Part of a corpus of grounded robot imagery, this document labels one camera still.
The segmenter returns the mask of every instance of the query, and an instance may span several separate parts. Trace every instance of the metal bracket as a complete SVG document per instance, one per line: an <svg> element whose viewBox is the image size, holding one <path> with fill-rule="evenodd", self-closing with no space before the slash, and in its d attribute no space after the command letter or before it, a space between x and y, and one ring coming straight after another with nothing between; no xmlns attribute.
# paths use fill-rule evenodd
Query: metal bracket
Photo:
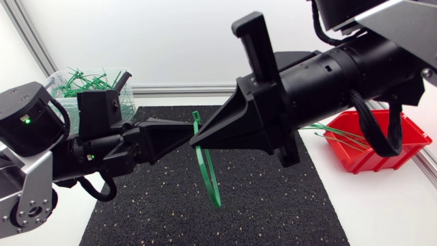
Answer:
<svg viewBox="0 0 437 246"><path fill-rule="evenodd" d="M47 150L35 156L21 157L5 145L0 146L0 152L15 166L21 167L25 176L21 191L0 197L0 238L3 238L33 230L42 225L50 215L53 155ZM12 184L14 178L11 177L8 181Z"/></svg>
<svg viewBox="0 0 437 246"><path fill-rule="evenodd" d="M334 27L358 23L412 53L437 69L437 5L391 0Z"/></svg>

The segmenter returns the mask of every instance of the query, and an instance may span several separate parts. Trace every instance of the clear plastic bin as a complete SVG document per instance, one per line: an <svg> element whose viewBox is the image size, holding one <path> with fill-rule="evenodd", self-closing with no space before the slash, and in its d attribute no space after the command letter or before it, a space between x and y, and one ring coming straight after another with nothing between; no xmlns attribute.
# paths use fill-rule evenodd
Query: clear plastic bin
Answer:
<svg viewBox="0 0 437 246"><path fill-rule="evenodd" d="M109 85L113 85L114 80L117 80L122 76L122 74L126 71L129 72L127 68L105 68L104 71L102 68L100 69L92 69L92 70L80 70L84 75L94 75L99 77L104 72L107 74L106 79L101 78L103 81L108 81ZM56 98L61 105L66 109L68 116L70 117L71 127L70 134L76 134L79 132L79 109L77 108L77 99L76 97L64 98L61 90L56 90L56 88L60 86L65 86L67 81L73 76L73 70L62 70L53 73L46 81L45 88L52 95L53 98ZM79 87L75 85L71 85L72 89L78 89ZM134 96L132 92L132 88L128 82L123 87L123 90L120 92L119 101L122 110L122 118L123 120L131 120L134 118L135 113L137 112L137 108L134 103ZM56 109L51 104L51 108L53 111L62 119L62 115L59 110Z"/></svg>

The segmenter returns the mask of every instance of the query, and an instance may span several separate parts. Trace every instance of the black cable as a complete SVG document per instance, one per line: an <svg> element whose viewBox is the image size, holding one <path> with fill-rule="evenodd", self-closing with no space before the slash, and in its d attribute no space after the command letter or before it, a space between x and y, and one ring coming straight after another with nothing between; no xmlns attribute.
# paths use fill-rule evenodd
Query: black cable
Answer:
<svg viewBox="0 0 437 246"><path fill-rule="evenodd" d="M59 103L56 99L52 98L50 100L53 105L59 110L59 112L61 112L62 117L64 118L64 136L62 137L62 140L67 139L68 135L70 134L70 117L68 117L68 113L66 111L66 109L64 109L64 107L62 107L61 103Z"/></svg>
<svg viewBox="0 0 437 246"><path fill-rule="evenodd" d="M96 198L101 202L109 202L117 195L117 186L115 185L114 179L112 179L109 175L103 174L102 172L100 172L100 175L102 176L105 183L109 186L109 193L107 193L106 195L98 192L85 177L82 176L76 178L76 180L80 182L84 190L86 190L92 197Z"/></svg>
<svg viewBox="0 0 437 246"><path fill-rule="evenodd" d="M357 38L359 35L361 35L367 31L365 29L362 29L360 31L357 31L353 36L344 38L342 40L336 40L333 38L329 38L329 36L327 36L326 33L323 32L322 24L320 23L320 19L319 19L319 9L317 7L317 3L315 2L315 0L311 0L311 3L312 3L311 7L313 9L314 31L315 31L315 34L317 35L317 37L321 41L323 41L329 45L339 46L340 44L343 44L345 42L348 42L348 41L351 41L351 40Z"/></svg>
<svg viewBox="0 0 437 246"><path fill-rule="evenodd" d="M386 138L361 95L356 90L350 90L349 96L350 102L358 112L364 138L369 142L376 154L382 157L399 155L402 150L402 105L395 102L389 103L389 129Z"/></svg>

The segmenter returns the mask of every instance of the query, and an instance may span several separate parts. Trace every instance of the transparent container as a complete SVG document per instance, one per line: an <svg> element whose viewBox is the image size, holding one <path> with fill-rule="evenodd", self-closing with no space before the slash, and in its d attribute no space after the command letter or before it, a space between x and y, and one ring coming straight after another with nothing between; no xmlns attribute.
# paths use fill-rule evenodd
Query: transparent container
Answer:
<svg viewBox="0 0 437 246"><path fill-rule="evenodd" d="M124 72L128 71L127 68L102 68L92 69L92 70L80 70L84 75L87 75L87 79L93 80L94 77L100 77L106 73L106 78L102 77L101 80L107 82L110 86L114 86L114 82L118 81ZM68 116L70 117L71 127L70 134L79 133L79 109L77 107L77 98L73 95L65 95L61 90L61 87L67 85L67 82L73 77L74 70L62 70L53 73L46 81L45 88L51 94L53 98L61 103L61 105L66 109ZM75 83L70 83L72 90L79 89L84 83L80 79L76 79ZM134 95L132 88L130 86L129 80L124 85L123 90L120 92L119 101L122 110L122 119L131 120L134 118L137 108L134 103ZM62 119L62 114L56 107L51 104L53 111Z"/></svg>

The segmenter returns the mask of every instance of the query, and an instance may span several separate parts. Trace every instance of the screw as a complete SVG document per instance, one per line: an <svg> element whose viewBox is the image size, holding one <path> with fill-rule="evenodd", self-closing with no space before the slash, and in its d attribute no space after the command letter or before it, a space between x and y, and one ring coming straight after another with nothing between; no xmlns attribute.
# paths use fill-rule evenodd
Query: screw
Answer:
<svg viewBox="0 0 437 246"><path fill-rule="evenodd" d="M112 101L112 110L114 110L114 112L117 112L119 106L116 100Z"/></svg>
<svg viewBox="0 0 437 246"><path fill-rule="evenodd" d="M425 68L422 70L422 77L425 79L429 79L432 76L432 70L429 68Z"/></svg>

